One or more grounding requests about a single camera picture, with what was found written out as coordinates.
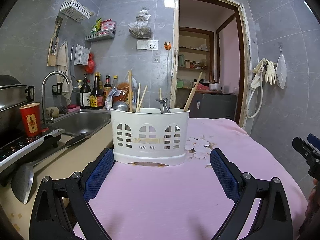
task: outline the white utensil holder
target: white utensil holder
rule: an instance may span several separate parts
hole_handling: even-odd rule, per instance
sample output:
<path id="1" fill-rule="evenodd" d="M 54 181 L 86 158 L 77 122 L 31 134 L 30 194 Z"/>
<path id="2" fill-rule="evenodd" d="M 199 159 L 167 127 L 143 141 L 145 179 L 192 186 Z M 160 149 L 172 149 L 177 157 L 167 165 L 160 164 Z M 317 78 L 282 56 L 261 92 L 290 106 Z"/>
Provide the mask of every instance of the white utensil holder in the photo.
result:
<path id="1" fill-rule="evenodd" d="M 89 19 L 91 16 L 91 12 L 76 0 L 65 0 L 61 5 L 60 12 L 74 19 L 76 22 Z"/>
<path id="2" fill-rule="evenodd" d="M 178 165 L 185 161 L 189 112 L 142 108 L 139 113 L 111 109 L 114 159 L 121 163 Z"/>

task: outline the white hose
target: white hose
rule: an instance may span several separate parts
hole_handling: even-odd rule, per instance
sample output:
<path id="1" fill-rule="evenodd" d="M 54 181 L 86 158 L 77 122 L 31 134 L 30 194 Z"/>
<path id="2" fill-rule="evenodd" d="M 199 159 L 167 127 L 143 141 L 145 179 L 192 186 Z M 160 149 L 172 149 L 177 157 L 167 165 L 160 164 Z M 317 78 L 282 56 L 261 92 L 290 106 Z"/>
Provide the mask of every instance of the white hose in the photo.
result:
<path id="1" fill-rule="evenodd" d="M 262 88 L 263 69 L 264 69 L 264 68 L 262 67 L 261 74 L 260 74 L 260 89 L 261 89 L 260 104 L 259 104 L 259 107 L 258 107 L 257 112 L 255 112 L 254 115 L 249 116 L 249 105 L 250 105 L 250 102 L 251 102 L 253 93 L 254 93 L 255 90 L 256 90 L 256 89 L 254 89 L 254 90 L 251 92 L 251 95 L 250 95 L 250 97 L 249 97 L 249 101 L 248 101 L 248 104 L 247 104 L 247 110 L 245 111 L 245 115 L 246 115 L 249 119 L 254 118 L 254 117 L 259 113 L 260 108 L 261 108 L 261 105 L 262 105 L 262 95 L 263 95 L 263 88 Z"/>

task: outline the hanging plastic bag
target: hanging plastic bag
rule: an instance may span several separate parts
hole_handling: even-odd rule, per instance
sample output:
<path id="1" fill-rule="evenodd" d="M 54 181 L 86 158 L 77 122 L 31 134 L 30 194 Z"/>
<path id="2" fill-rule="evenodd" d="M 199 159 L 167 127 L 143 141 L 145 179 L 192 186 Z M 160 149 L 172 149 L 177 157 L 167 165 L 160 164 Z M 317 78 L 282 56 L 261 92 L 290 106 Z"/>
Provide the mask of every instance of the hanging plastic bag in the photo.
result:
<path id="1" fill-rule="evenodd" d="M 93 60 L 93 53 L 90 52 L 89 59 L 88 59 L 88 65 L 85 66 L 85 71 L 88 74 L 92 74 L 94 72 L 95 66 L 96 66 L 96 63 Z"/>
<path id="2" fill-rule="evenodd" d="M 151 28 L 148 27 L 148 19 L 150 18 L 150 14 L 148 10 L 144 10 L 145 7 L 139 12 L 136 16 L 137 21 L 128 24 L 130 34 L 138 39 L 151 39 L 152 31 Z"/>
<path id="3" fill-rule="evenodd" d="M 276 75 L 278 87 L 284 89 L 285 81 L 287 79 L 287 65 L 285 64 L 283 54 L 281 54 L 278 59 Z"/>

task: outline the switch panel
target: switch panel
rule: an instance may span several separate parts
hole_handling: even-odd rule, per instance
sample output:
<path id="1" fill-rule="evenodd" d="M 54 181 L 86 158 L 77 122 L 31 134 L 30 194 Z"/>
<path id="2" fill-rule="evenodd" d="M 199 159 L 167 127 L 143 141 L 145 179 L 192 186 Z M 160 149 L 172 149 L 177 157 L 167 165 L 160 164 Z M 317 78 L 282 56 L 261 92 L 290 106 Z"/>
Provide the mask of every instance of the switch panel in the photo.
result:
<path id="1" fill-rule="evenodd" d="M 148 49 L 157 50 L 159 41 L 148 41 Z"/>
<path id="2" fill-rule="evenodd" d="M 137 49 L 148 49 L 148 40 L 137 41 Z"/>

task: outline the kitchen sink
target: kitchen sink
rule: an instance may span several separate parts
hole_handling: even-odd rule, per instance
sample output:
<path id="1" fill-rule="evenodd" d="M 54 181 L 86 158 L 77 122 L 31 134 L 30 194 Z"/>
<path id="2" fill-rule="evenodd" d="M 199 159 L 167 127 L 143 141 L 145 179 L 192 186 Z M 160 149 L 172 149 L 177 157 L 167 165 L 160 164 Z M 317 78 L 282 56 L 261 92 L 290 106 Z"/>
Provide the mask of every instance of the kitchen sink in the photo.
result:
<path id="1" fill-rule="evenodd" d="M 65 130 L 65 134 L 89 137 L 111 122 L 110 112 L 105 110 L 80 109 L 55 119 L 50 126 Z"/>

